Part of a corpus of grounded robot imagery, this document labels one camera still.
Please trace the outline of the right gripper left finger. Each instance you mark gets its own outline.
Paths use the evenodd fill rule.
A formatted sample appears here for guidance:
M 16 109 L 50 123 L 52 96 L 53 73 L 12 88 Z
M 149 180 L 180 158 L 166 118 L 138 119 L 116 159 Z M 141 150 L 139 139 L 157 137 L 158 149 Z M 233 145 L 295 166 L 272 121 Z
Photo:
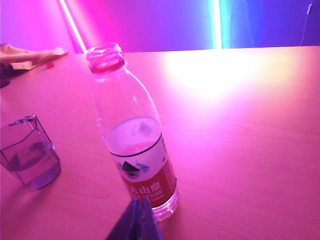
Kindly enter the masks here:
M 120 216 L 106 240 L 135 240 L 139 200 L 134 197 Z

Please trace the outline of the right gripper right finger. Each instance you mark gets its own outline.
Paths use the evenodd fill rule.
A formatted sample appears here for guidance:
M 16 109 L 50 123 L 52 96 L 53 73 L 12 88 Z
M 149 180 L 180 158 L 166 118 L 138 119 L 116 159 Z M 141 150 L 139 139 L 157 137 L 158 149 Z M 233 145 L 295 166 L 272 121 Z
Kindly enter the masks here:
M 138 218 L 138 239 L 163 240 L 162 233 L 148 198 L 143 200 L 140 205 L 140 216 Z

